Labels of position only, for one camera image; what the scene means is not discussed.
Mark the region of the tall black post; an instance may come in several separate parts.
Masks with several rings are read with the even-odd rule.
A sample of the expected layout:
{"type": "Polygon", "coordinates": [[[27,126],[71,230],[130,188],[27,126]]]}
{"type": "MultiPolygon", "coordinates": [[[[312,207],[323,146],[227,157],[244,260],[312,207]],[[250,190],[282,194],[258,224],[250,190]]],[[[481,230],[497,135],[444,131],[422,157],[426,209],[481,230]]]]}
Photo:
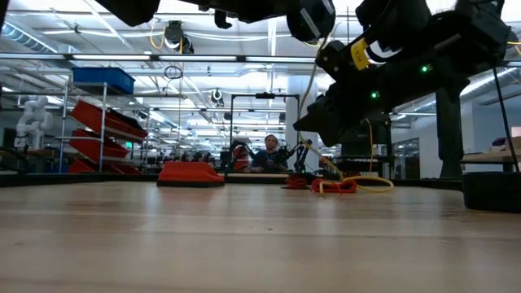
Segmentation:
{"type": "Polygon", "coordinates": [[[446,89],[436,92],[436,129],[438,156],[442,162],[440,178],[461,179],[464,151],[458,92],[446,89]]]}

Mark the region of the red square case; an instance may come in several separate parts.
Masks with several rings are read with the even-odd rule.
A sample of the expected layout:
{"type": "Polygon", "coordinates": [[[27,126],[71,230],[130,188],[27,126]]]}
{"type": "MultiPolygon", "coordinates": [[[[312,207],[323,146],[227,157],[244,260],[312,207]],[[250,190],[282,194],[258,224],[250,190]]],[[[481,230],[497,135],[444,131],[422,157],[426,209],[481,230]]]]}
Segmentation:
{"type": "Polygon", "coordinates": [[[225,185],[225,178],[205,162],[174,162],[164,165],[157,186],[209,188],[225,185]]]}

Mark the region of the black pouch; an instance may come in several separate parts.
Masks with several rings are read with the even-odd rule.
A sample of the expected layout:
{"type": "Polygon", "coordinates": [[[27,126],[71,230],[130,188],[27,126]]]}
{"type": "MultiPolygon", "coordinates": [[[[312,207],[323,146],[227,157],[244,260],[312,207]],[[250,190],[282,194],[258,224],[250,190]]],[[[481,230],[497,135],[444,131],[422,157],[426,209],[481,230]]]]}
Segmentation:
{"type": "Polygon", "coordinates": [[[521,213],[521,173],[466,173],[462,192],[469,209],[521,213]]]}

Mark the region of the metal shelf rack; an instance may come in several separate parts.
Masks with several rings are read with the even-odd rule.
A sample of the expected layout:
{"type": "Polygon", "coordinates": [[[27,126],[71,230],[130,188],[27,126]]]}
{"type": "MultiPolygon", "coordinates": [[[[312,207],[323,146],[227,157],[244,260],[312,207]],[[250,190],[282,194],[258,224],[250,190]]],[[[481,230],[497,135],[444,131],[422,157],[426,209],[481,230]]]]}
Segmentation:
{"type": "MultiPolygon", "coordinates": [[[[81,98],[77,101],[77,103],[78,103],[79,101],[84,101],[84,102],[90,103],[90,104],[92,104],[92,105],[95,105],[95,106],[97,106],[97,107],[101,107],[103,110],[106,110],[106,109],[113,109],[113,110],[115,110],[115,111],[117,111],[117,110],[116,110],[114,107],[110,107],[110,106],[109,106],[108,100],[109,100],[110,98],[122,98],[122,97],[125,96],[124,94],[118,94],[118,95],[107,95],[107,86],[106,86],[106,85],[104,86],[103,94],[90,94],[90,93],[87,93],[87,94],[90,95],[90,97],[92,97],[92,98],[98,97],[98,98],[99,98],[99,101],[100,101],[101,104],[100,104],[100,105],[96,105],[96,104],[94,104],[93,102],[87,102],[87,101],[85,101],[84,99],[81,99],[81,98]]],[[[91,132],[93,132],[89,127],[84,126],[81,122],[79,122],[79,123],[81,124],[81,127],[80,127],[80,128],[77,128],[77,129],[84,129],[84,130],[87,130],[87,131],[91,131],[91,132]]],[[[98,134],[98,136],[100,137],[101,143],[103,143],[103,139],[106,137],[106,136],[104,135],[104,125],[101,126],[101,134],[98,134]]],[[[64,143],[66,143],[67,145],[69,145],[69,141],[70,141],[71,138],[72,138],[72,133],[71,133],[70,135],[68,135],[68,136],[64,134],[64,135],[58,137],[58,139],[59,139],[61,142],[64,142],[64,143]]],[[[104,164],[124,164],[124,165],[130,165],[130,166],[133,166],[133,167],[137,168],[139,171],[141,171],[140,168],[142,167],[142,163],[139,162],[138,159],[134,156],[134,148],[135,148],[136,146],[142,146],[143,143],[145,142],[146,138],[145,138],[145,140],[144,140],[143,142],[141,142],[141,143],[137,143],[137,142],[129,142],[129,141],[127,141],[127,140],[119,139],[119,138],[114,138],[114,137],[108,137],[108,138],[110,138],[111,140],[113,140],[113,141],[115,141],[116,143],[120,144],[122,147],[126,148],[126,149],[129,151],[129,153],[127,154],[127,156],[126,156],[124,159],[106,158],[106,159],[104,160],[103,158],[101,158],[101,159],[99,160],[99,162],[96,163],[96,162],[94,162],[94,161],[92,161],[92,160],[86,158],[84,155],[82,155],[82,154],[81,154],[79,151],[77,151],[76,149],[72,148],[74,151],[77,152],[77,156],[76,156],[74,159],[76,159],[76,158],[79,158],[79,159],[87,159],[88,161],[90,161],[90,162],[92,162],[92,163],[94,163],[94,164],[98,164],[98,165],[99,165],[99,169],[102,169],[102,166],[103,166],[104,164]]]]}

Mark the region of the wooden desk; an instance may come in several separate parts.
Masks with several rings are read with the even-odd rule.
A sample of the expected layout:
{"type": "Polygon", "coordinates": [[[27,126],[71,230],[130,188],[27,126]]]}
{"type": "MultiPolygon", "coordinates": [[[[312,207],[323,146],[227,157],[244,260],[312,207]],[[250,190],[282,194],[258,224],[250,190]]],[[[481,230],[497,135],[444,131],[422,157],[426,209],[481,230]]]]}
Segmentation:
{"type": "Polygon", "coordinates": [[[465,154],[462,164],[501,165],[505,173],[521,171],[521,136],[511,139],[515,156],[512,156],[507,138],[497,138],[487,151],[465,154]]]}

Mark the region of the black glove with red cuff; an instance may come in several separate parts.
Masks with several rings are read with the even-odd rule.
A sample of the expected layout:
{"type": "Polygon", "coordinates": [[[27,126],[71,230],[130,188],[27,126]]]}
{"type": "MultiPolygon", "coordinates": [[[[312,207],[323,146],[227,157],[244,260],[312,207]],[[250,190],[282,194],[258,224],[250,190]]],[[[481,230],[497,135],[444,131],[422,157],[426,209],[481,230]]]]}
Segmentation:
{"type": "Polygon", "coordinates": [[[353,194],[357,191],[357,177],[346,177],[341,181],[328,181],[317,178],[312,182],[311,189],[319,194],[353,194]]]}

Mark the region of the white column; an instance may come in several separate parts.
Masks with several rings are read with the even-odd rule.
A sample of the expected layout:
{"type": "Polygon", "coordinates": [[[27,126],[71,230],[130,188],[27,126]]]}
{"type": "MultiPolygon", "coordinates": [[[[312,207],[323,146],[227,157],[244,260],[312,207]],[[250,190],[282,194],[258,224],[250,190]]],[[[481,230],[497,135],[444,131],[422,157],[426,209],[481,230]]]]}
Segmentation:
{"type": "MultiPolygon", "coordinates": [[[[288,148],[291,149],[298,143],[300,140],[297,137],[297,131],[294,130],[293,124],[298,120],[298,107],[300,107],[300,102],[302,102],[304,94],[309,85],[309,76],[289,76],[287,78],[287,95],[295,95],[298,94],[300,96],[299,102],[295,98],[289,97],[286,99],[286,132],[285,139],[288,145],[288,148]]],[[[313,81],[310,91],[305,99],[304,107],[301,112],[301,115],[304,116],[307,114],[307,106],[314,102],[317,97],[317,83],[313,81]]],[[[301,136],[304,140],[312,140],[311,147],[317,149],[319,147],[318,144],[318,134],[312,132],[300,132],[301,136]]],[[[293,168],[294,163],[296,161],[296,155],[292,156],[288,160],[288,165],[293,168]]],[[[306,156],[306,171],[312,172],[318,169],[318,161],[319,156],[315,154],[313,151],[309,151],[306,156]]]]}

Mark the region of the person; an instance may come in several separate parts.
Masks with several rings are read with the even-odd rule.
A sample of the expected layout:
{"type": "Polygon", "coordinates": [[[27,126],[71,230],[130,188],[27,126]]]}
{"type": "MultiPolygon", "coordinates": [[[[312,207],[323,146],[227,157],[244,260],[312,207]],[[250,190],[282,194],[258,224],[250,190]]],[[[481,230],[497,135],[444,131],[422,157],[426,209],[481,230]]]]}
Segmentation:
{"type": "Polygon", "coordinates": [[[249,170],[254,173],[283,173],[288,169],[285,160],[276,161],[278,139],[269,134],[265,137],[265,149],[258,151],[252,160],[249,170]]]}

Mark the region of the red tilted storage bin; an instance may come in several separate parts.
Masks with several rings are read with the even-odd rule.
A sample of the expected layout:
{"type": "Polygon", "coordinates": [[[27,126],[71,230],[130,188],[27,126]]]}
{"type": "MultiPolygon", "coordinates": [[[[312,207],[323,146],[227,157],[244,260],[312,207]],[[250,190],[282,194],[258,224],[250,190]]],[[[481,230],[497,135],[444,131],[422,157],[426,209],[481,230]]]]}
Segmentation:
{"type": "Polygon", "coordinates": [[[108,137],[101,143],[100,137],[91,131],[76,129],[72,132],[69,145],[86,158],[98,163],[101,158],[124,159],[129,151],[108,137]]]}
{"type": "Polygon", "coordinates": [[[148,135],[134,118],[113,109],[103,110],[84,101],[77,103],[72,109],[71,116],[97,134],[101,134],[101,126],[104,125],[104,135],[107,137],[141,143],[148,135]]]}
{"type": "Polygon", "coordinates": [[[137,168],[124,164],[104,164],[99,169],[98,164],[94,164],[87,159],[76,158],[68,169],[68,173],[114,173],[126,175],[142,175],[137,168]]]}

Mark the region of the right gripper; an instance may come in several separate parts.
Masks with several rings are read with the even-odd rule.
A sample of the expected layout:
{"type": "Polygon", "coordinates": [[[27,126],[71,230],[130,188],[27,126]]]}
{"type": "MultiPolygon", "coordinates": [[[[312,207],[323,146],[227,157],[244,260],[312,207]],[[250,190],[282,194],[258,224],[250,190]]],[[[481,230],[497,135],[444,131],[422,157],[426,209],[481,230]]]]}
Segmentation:
{"type": "Polygon", "coordinates": [[[324,130],[328,147],[358,140],[358,129],[348,129],[379,112],[437,90],[462,90],[468,76],[442,63],[391,64],[350,73],[334,83],[326,96],[305,107],[306,113],[293,124],[295,130],[324,130]]]}

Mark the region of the black monitor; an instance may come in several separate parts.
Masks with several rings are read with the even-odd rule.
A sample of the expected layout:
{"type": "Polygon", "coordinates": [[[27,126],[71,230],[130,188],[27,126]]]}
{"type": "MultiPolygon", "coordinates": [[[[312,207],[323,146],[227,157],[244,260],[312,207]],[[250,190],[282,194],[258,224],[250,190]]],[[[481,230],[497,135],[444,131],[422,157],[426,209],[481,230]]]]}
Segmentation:
{"type": "Polygon", "coordinates": [[[350,129],[358,129],[358,140],[341,144],[342,156],[370,156],[375,145],[387,145],[391,139],[391,120],[389,115],[377,114],[363,120],[350,129]]]}

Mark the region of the blue storage bin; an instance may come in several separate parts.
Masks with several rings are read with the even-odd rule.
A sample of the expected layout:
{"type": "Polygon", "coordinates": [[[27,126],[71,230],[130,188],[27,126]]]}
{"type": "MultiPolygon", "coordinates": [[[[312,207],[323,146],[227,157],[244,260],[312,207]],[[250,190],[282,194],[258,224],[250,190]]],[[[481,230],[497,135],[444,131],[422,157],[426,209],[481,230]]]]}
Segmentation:
{"type": "Polygon", "coordinates": [[[90,94],[133,94],[135,80],[121,68],[76,67],[72,69],[72,84],[90,94]]]}

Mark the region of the red cord spool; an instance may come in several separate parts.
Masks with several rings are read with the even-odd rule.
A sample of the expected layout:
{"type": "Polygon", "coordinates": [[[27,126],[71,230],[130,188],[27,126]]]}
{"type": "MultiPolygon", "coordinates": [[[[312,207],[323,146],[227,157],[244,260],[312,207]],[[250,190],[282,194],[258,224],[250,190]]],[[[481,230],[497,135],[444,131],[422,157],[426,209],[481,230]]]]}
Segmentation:
{"type": "Polygon", "coordinates": [[[282,187],[288,190],[308,190],[308,180],[303,173],[289,174],[286,179],[286,185],[282,187]]]}

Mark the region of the black gantry frame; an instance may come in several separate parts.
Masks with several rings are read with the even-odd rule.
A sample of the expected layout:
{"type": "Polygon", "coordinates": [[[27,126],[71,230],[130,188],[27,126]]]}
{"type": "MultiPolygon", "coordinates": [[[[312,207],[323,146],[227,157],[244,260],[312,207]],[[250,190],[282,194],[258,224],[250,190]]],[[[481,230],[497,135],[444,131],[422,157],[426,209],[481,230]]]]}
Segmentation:
{"type": "MultiPolygon", "coordinates": [[[[234,100],[237,97],[255,97],[257,99],[275,99],[275,98],[287,98],[287,95],[284,95],[284,94],[271,94],[271,93],[260,93],[260,94],[255,94],[255,95],[253,95],[253,94],[233,94],[231,96],[231,106],[230,106],[230,109],[231,109],[231,113],[230,113],[231,114],[231,118],[230,118],[230,145],[234,141],[233,140],[233,135],[232,135],[232,132],[234,130],[234,128],[233,128],[234,112],[238,112],[239,111],[239,109],[234,106],[234,100]]],[[[249,147],[249,149],[251,151],[250,157],[253,159],[253,157],[254,157],[254,155],[256,153],[254,153],[253,150],[250,147],[249,147]]],[[[284,154],[281,155],[281,151],[278,149],[278,154],[277,154],[277,157],[276,157],[275,160],[276,161],[280,161],[280,160],[287,161],[286,155],[284,155],[284,154]]],[[[247,173],[253,173],[253,172],[251,172],[249,170],[251,163],[249,164],[247,173]]]]}

